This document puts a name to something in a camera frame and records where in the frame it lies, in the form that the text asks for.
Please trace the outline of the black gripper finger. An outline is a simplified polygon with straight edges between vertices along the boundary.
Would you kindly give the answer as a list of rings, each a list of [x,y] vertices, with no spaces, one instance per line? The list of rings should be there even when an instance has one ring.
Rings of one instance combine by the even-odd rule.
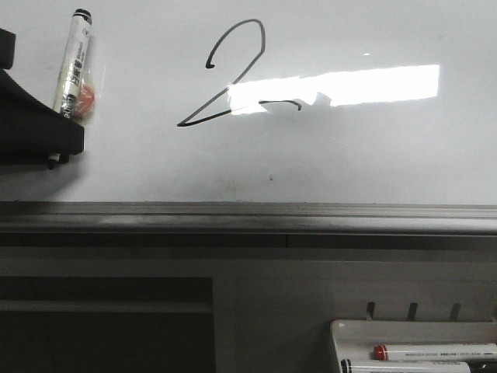
[[[84,150],[84,129],[31,96],[6,72],[13,65],[16,35],[1,30],[1,164],[36,165],[50,153],[61,162]]]

